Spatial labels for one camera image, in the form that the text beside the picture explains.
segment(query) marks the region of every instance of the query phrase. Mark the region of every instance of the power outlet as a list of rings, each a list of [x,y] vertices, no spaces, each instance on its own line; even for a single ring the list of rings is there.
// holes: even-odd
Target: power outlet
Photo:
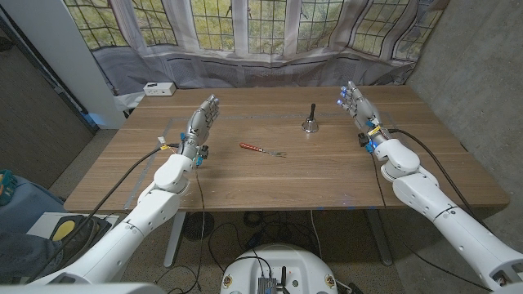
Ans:
[[[144,87],[148,96],[172,96],[176,90],[174,82],[148,82]]]

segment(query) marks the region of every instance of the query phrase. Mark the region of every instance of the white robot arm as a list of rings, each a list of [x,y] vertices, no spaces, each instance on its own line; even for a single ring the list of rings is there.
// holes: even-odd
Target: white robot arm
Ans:
[[[141,193],[136,207],[120,224],[72,265],[30,285],[105,283],[117,279],[117,274],[122,272],[143,239],[177,213],[180,198],[189,188],[185,174],[207,157],[208,148],[203,143],[218,116],[218,105],[218,99],[211,95],[194,112],[177,154],[171,155],[155,172],[154,181]]]
[[[378,160],[387,161],[381,172],[392,182],[396,197],[430,220],[486,287],[498,290],[522,282],[523,272],[518,266],[523,265],[523,255],[501,242],[440,190],[437,179],[420,165],[416,153],[391,138],[377,109],[353,82],[342,87],[337,103],[364,133],[367,150]]]

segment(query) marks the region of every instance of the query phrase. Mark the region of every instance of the curtain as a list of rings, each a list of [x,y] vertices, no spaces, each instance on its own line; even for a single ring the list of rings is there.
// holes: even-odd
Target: curtain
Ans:
[[[437,0],[64,0],[115,96],[177,88],[403,84]]]

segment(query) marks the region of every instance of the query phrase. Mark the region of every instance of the table top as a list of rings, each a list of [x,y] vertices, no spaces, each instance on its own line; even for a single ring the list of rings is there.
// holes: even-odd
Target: table top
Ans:
[[[472,206],[508,204],[506,193],[410,87],[360,90],[378,107],[385,127],[406,130],[432,150]],[[158,145],[158,136],[165,136],[168,143],[178,142],[189,117],[212,93],[220,99],[220,116],[205,143],[208,159],[197,171],[207,211],[384,208],[372,159],[358,145],[359,130],[336,104],[339,92],[339,87],[272,87],[177,90],[173,96],[147,96],[69,196],[65,208],[72,212],[93,209],[136,160]],[[311,103],[316,103],[320,129],[307,134],[301,125]],[[442,190],[460,204],[428,154],[409,138],[396,137],[419,155]],[[240,142],[285,151],[288,156],[241,149]],[[140,192],[170,154],[163,150],[141,163],[101,212],[134,208]],[[195,173],[188,178],[190,192],[181,199],[180,210],[201,211]],[[387,207],[405,207],[391,183],[381,174],[379,178]]]

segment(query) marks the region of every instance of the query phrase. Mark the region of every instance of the red screwdriver handle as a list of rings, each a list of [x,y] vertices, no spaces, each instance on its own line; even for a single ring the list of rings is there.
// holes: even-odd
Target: red screwdriver handle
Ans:
[[[259,148],[259,147],[256,147],[256,146],[252,146],[252,145],[249,145],[249,144],[245,144],[245,143],[239,143],[239,147],[245,148],[245,149],[254,150],[254,151],[263,152],[262,148]]]

